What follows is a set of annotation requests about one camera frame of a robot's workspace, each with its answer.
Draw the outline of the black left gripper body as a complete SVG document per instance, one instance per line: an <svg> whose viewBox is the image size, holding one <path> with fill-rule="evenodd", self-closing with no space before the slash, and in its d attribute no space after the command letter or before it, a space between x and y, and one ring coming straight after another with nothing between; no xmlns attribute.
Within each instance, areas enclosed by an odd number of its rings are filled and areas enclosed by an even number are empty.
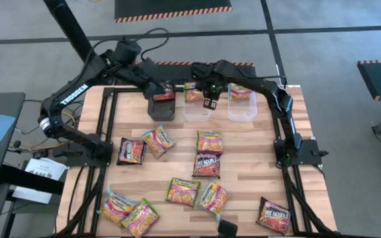
<svg viewBox="0 0 381 238"><path fill-rule="evenodd" d="M157 81L154 81L153 79L148 79L144 90L143 95L145 99L149 100L152 99L155 95L163 95L164 94L164 87L160 85Z"/></svg>

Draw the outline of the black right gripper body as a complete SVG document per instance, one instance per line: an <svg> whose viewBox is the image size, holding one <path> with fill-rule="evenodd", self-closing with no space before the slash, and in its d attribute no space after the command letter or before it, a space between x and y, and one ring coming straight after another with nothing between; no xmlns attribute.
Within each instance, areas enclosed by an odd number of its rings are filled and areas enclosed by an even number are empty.
<svg viewBox="0 0 381 238"><path fill-rule="evenodd" d="M206 99L219 99L227 82L219 78L207 78L199 82L199 89Z"/></svg>

